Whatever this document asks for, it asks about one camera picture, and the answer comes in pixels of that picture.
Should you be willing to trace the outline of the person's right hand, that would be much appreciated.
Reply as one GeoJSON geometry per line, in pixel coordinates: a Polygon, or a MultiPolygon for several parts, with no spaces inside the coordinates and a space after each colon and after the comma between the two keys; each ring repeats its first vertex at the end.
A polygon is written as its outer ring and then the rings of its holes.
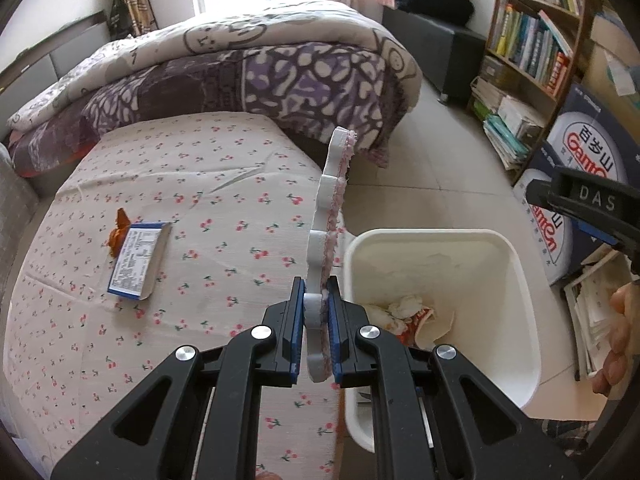
{"type": "Polygon", "coordinates": [[[617,289],[610,298],[610,305],[616,313],[608,333],[610,351],[591,382],[592,391],[602,396],[609,396],[612,388],[623,381],[628,367],[626,352],[631,340],[628,315],[639,307],[639,281],[635,280],[617,289]]]}

